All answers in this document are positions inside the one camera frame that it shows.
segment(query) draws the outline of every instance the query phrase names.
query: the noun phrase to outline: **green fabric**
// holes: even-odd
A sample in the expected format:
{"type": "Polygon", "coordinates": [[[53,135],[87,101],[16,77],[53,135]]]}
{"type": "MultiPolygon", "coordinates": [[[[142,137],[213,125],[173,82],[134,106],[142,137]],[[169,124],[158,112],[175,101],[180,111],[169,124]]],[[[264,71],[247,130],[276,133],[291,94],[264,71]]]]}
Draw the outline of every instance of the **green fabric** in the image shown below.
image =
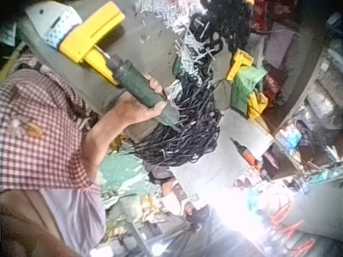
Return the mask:
{"type": "Polygon", "coordinates": [[[241,67],[232,85],[231,106],[246,115],[249,96],[257,82],[266,74],[267,71],[264,68],[257,69],[253,66],[241,67]]]}

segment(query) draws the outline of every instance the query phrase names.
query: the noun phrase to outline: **bundle of wires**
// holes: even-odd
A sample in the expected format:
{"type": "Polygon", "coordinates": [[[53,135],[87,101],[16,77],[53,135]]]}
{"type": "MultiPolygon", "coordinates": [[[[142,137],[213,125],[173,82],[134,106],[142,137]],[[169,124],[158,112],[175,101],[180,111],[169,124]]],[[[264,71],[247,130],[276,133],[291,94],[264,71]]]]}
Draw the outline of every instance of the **bundle of wires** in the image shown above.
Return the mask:
{"type": "Polygon", "coordinates": [[[207,12],[191,17],[190,30],[199,42],[208,42],[205,48],[217,48],[213,55],[223,49],[222,38],[234,54],[244,49],[250,34],[251,6],[245,0],[200,0],[207,12]]]}
{"type": "Polygon", "coordinates": [[[174,103],[180,112],[176,124],[180,131],[158,124],[141,142],[130,140],[132,146],[126,152],[152,165],[177,167],[196,162],[204,154],[215,150],[221,112],[214,104],[214,86],[210,84],[212,70],[208,68],[210,60],[205,57],[203,61],[206,63],[202,62],[197,75],[184,73],[178,76],[182,92],[174,103]]]}

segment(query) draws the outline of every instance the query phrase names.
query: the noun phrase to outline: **fingers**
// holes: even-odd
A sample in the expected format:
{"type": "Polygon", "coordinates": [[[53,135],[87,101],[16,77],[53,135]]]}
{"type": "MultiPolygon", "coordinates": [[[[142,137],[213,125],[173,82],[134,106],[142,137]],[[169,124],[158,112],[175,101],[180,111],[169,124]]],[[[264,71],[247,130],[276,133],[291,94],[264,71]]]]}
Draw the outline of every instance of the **fingers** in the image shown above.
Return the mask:
{"type": "Polygon", "coordinates": [[[156,94],[161,94],[163,87],[162,85],[154,78],[150,80],[150,87],[155,91],[156,94]]]}
{"type": "Polygon", "coordinates": [[[145,112],[145,115],[146,115],[146,119],[151,119],[151,118],[154,118],[158,115],[161,115],[163,109],[166,107],[167,103],[166,102],[158,102],[157,104],[155,104],[154,108],[151,108],[151,109],[148,109],[146,112],[145,112]]]}

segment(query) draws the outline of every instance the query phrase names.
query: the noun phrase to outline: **drill handle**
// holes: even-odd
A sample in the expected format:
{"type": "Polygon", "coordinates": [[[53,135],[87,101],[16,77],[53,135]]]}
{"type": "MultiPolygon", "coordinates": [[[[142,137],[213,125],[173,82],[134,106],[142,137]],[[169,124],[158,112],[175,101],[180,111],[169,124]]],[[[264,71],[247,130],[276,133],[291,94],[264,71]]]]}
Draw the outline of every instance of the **drill handle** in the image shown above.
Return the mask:
{"type": "MultiPolygon", "coordinates": [[[[153,108],[158,102],[165,101],[150,87],[150,82],[142,73],[132,65],[129,60],[122,61],[118,58],[107,60],[107,66],[113,71],[113,78],[119,81],[141,104],[153,108]]],[[[179,111],[167,103],[162,114],[156,119],[163,125],[172,126],[178,122],[179,111]]]]}

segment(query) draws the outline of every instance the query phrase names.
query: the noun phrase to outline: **hand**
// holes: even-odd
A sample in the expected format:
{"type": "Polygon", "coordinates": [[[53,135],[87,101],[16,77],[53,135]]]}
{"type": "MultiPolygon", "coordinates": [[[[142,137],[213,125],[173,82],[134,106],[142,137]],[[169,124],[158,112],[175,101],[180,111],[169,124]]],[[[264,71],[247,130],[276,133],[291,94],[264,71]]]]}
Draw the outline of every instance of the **hand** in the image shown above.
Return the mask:
{"type": "MultiPolygon", "coordinates": [[[[146,78],[150,80],[150,87],[155,91],[155,93],[161,94],[163,90],[162,85],[154,78],[148,76],[146,76],[146,78]]],[[[138,102],[137,99],[129,92],[124,92],[124,94],[118,99],[114,108],[109,112],[113,113],[117,122],[120,122],[126,127],[160,115],[166,105],[166,102],[161,101],[153,108],[148,109],[146,106],[138,102]]]]}
{"type": "MultiPolygon", "coordinates": [[[[161,94],[162,85],[151,77],[147,79],[150,80],[150,86],[155,93],[161,94]]],[[[124,92],[116,105],[98,121],[82,141],[83,164],[91,181],[95,181],[100,163],[112,140],[127,126],[160,115],[166,104],[159,102],[154,108],[148,109],[129,92],[124,92]]]]}

